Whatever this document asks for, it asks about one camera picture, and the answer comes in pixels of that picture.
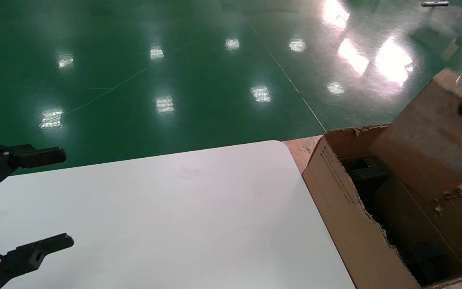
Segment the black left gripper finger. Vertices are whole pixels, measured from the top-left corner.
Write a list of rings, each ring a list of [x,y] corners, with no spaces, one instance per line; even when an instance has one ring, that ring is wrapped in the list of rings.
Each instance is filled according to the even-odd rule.
[[[36,149],[30,144],[3,146],[0,144],[0,182],[18,169],[31,169],[63,163],[67,159],[61,147]]]
[[[0,254],[0,289],[12,279],[38,270],[49,254],[68,249],[74,244],[71,236],[59,234],[19,246],[6,255]]]

